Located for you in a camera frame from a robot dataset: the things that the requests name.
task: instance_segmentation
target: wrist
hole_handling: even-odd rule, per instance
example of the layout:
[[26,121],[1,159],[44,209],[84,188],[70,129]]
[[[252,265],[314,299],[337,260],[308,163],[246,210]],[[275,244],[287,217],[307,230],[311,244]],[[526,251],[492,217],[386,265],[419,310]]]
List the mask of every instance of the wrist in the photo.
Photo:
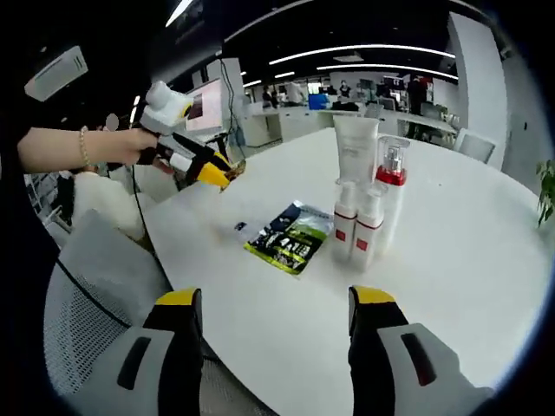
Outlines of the wrist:
[[125,163],[126,137],[122,132],[93,131],[85,133],[85,146],[92,164]]

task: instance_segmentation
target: cable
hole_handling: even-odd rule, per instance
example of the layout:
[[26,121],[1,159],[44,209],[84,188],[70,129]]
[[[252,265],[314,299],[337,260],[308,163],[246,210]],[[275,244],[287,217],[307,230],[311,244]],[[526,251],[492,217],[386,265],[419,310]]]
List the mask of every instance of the cable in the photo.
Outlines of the cable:
[[[137,208],[139,209],[139,215],[140,215],[140,221],[142,222],[142,228],[145,230],[145,235],[148,236],[147,221],[145,221],[145,216],[142,213],[142,208],[140,208],[139,197],[137,196],[137,191],[139,190],[139,188],[137,186],[137,180],[135,179],[135,165],[131,165],[131,180],[133,182],[133,194],[135,196],[135,201],[137,202]],[[158,255],[156,254],[156,250],[154,249],[154,247],[153,247],[153,250],[152,250],[151,254],[153,255],[154,261],[156,262],[156,264],[158,264],[158,267],[160,268],[160,270],[162,270],[162,275],[164,275],[164,277],[166,278],[166,282],[171,287],[172,284],[170,283],[169,279],[167,278],[166,271],[164,270],[164,267],[162,266],[162,262],[158,258]]]
[[87,292],[87,290],[85,288],[83,288],[81,286],[81,284],[79,282],[77,282],[77,280],[75,280],[75,278],[73,277],[73,275],[69,272],[68,268],[60,261],[59,258],[57,258],[55,260],[55,262],[58,264],[58,266],[60,266],[60,269],[63,270],[63,272],[66,274],[66,276],[68,277],[68,279],[76,286],[76,288],[79,289],[79,291],[87,298],[89,299],[99,310],[101,310],[107,317],[109,317],[110,319],[112,319],[113,321],[119,323],[122,327],[124,328],[131,328],[131,325],[129,325],[128,323],[122,321],[120,318],[118,318],[116,315],[114,315],[112,312],[110,312],[109,310],[107,310],[106,308],[104,308],[102,306],[102,304],[100,302],[98,302],[96,299],[93,298],[93,296]]
[[[229,107],[229,114],[230,114],[230,123],[229,123],[229,132],[227,133],[227,135],[229,136],[232,133],[233,120],[235,120],[235,122],[237,123],[238,130],[240,129],[240,126],[237,120],[237,116],[233,113],[233,100],[235,99],[235,92],[233,91],[232,83],[229,81],[229,75],[227,74],[227,66],[225,65],[225,62],[221,58],[219,58],[219,66],[220,66],[220,69],[223,69],[222,74],[224,75],[223,77],[224,84],[227,87],[227,92],[229,94],[228,107]],[[235,135],[235,144],[237,145],[237,147],[239,148],[239,151],[243,155],[243,159],[246,159],[245,152],[243,151],[243,147],[241,147],[241,145],[238,143],[237,134]]]

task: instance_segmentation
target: white round table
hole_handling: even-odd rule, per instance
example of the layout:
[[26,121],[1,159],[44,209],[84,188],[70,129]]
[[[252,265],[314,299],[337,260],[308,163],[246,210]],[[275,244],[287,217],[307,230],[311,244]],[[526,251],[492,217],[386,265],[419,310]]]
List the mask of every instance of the white round table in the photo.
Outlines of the white round table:
[[475,386],[498,386],[549,283],[537,198],[476,160],[413,142],[395,241],[366,273],[336,264],[329,244],[299,279],[243,249],[238,222],[267,224],[296,199],[332,212],[337,176],[328,128],[248,159],[222,194],[197,184],[147,214],[172,286],[202,288],[214,351],[281,416],[352,414],[348,287],[362,284],[452,348]]

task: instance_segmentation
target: green packaging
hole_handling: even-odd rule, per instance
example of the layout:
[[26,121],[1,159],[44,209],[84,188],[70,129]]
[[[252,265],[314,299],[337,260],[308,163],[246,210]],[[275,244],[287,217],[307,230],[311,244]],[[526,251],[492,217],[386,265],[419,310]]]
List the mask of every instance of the green packaging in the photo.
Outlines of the green packaging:
[[333,229],[333,217],[295,201],[245,243],[255,256],[298,276]]

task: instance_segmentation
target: potted plant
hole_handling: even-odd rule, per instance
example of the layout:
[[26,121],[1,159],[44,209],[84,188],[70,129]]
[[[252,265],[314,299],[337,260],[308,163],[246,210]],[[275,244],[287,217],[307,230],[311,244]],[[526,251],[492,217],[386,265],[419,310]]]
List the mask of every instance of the potted plant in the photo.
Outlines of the potted plant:
[[546,222],[553,214],[553,201],[555,201],[555,161],[547,160],[538,163],[536,174],[541,180],[541,192],[539,193],[539,219],[538,227]]

